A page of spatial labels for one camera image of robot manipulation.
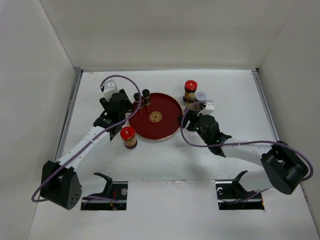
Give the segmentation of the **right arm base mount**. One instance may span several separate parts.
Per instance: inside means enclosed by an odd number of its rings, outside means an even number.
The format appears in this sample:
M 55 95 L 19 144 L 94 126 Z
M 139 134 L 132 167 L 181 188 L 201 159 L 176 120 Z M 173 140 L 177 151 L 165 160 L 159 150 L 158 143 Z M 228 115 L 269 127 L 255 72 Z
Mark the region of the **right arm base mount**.
M 221 211 L 264 210 L 260 191 L 246 191 L 240 180 L 248 171 L 240 172 L 233 179 L 221 179 L 215 182 L 218 208 Z

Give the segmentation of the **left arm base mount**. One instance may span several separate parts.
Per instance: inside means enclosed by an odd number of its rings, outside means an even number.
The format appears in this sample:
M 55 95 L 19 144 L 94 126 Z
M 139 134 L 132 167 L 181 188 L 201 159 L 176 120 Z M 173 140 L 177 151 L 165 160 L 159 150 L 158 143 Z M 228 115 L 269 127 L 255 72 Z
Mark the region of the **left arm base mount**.
M 81 200 L 82 211 L 125 211 L 127 209 L 128 181 L 113 181 L 100 172 L 95 172 L 104 180 L 102 191 L 85 196 Z

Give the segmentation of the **white lid sauce jar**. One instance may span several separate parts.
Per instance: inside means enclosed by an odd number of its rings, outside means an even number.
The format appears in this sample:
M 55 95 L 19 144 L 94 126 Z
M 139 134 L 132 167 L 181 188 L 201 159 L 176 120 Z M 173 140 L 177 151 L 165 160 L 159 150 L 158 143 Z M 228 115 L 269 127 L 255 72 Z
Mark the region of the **white lid sauce jar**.
M 205 102 L 207 100 L 207 94 L 203 91 L 197 91 L 195 94 L 196 102 Z

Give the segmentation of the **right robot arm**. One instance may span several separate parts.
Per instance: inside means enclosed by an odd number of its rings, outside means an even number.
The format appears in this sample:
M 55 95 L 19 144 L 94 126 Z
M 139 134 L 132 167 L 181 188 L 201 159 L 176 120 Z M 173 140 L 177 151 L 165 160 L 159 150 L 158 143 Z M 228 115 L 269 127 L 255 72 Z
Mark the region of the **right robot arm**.
M 223 158 L 240 159 L 261 166 L 255 172 L 242 171 L 232 182 L 232 192 L 238 198 L 256 189 L 276 189 L 290 195 L 303 181 L 313 176 L 310 162 L 283 141 L 244 142 L 220 131 L 212 115 L 193 110 L 178 117 L 181 129 L 196 132 L 204 147 Z

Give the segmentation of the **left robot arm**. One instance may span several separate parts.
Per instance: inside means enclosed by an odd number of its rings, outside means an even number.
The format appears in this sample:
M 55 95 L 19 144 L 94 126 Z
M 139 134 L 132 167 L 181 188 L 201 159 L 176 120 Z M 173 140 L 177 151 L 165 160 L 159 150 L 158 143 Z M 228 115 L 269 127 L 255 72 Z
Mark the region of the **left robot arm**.
M 85 137 L 69 153 L 56 162 L 47 161 L 42 168 L 39 195 L 66 210 L 74 208 L 82 195 L 80 171 L 84 162 L 113 140 L 127 121 L 126 115 L 133 110 L 124 89 L 102 97 L 99 102 L 104 111 Z

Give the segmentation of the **yellow label brown bottle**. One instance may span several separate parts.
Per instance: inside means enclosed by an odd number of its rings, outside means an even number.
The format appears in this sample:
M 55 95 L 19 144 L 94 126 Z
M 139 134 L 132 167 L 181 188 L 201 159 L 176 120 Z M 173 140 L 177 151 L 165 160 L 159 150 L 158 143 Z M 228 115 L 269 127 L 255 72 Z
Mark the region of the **yellow label brown bottle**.
M 188 99 L 186 100 L 186 106 L 184 111 L 186 112 L 188 110 L 188 108 L 195 102 L 195 94 L 193 92 L 191 92 L 188 95 Z

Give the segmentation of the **black cap spice bottle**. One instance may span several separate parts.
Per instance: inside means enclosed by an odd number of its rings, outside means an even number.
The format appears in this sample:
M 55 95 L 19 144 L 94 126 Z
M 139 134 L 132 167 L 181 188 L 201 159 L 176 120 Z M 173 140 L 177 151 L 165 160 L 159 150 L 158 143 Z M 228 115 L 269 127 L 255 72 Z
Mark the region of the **black cap spice bottle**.
M 150 100 L 150 91 L 148 89 L 144 89 L 142 91 L 143 103 L 145 106 L 149 106 L 151 104 Z
M 134 98 L 134 102 L 136 103 L 136 106 L 139 106 L 139 109 L 141 110 L 143 108 L 143 101 L 144 101 L 143 98 L 138 92 L 136 92 L 133 95 L 133 98 Z

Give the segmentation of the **red lid jar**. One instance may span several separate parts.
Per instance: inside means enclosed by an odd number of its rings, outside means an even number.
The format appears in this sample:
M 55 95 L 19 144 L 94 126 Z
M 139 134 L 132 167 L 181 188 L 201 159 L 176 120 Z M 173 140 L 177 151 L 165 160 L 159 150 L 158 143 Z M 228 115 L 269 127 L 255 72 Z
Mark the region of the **red lid jar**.
M 138 144 L 136 133 L 131 126 L 123 127 L 120 131 L 120 137 L 127 149 L 134 149 Z
M 189 99 L 190 93 L 195 93 L 197 91 L 198 84 L 194 80 L 187 80 L 184 84 L 184 95 L 183 95 L 183 101 L 186 103 Z

